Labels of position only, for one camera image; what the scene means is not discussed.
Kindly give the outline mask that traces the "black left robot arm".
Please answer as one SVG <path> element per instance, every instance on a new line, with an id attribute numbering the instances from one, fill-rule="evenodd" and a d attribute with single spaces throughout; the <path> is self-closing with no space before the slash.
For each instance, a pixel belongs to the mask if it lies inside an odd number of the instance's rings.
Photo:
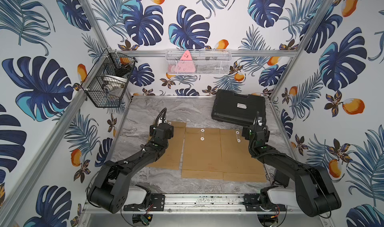
<path id="1" fill-rule="evenodd" d="M 167 108 L 163 108 L 150 126 L 150 140 L 141 150 L 123 160 L 106 161 L 90 181 L 87 201 L 97 207 L 117 213 L 128 199 L 132 177 L 141 169 L 159 160 L 174 136 L 174 126 L 166 121 Z"/>

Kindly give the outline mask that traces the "brown kraft file bag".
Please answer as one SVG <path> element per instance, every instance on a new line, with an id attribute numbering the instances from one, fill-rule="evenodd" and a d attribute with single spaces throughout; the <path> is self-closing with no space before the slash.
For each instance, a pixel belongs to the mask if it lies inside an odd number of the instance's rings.
<path id="1" fill-rule="evenodd" d="M 266 183 L 263 164 L 252 158 L 249 142 L 236 130 L 220 130 L 223 179 L 231 182 Z"/>
<path id="2" fill-rule="evenodd" d="M 169 140 L 166 152 L 156 162 L 149 164 L 148 167 L 179 170 L 187 124 L 172 121 L 171 125 L 174 127 L 174 136 Z"/>
<path id="3" fill-rule="evenodd" d="M 186 128 L 181 177 L 224 179 L 220 129 Z"/>

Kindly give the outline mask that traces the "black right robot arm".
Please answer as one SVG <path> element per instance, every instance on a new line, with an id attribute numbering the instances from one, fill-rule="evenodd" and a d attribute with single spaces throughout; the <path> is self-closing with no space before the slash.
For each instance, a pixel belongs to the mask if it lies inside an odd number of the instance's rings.
<path id="1" fill-rule="evenodd" d="M 342 201 L 327 170 L 298 162 L 268 145 L 269 133 L 266 120 L 257 112 L 254 123 L 245 128 L 243 136 L 249 141 L 252 158 L 274 167 L 294 181 L 298 207 L 309 217 L 341 208 Z"/>

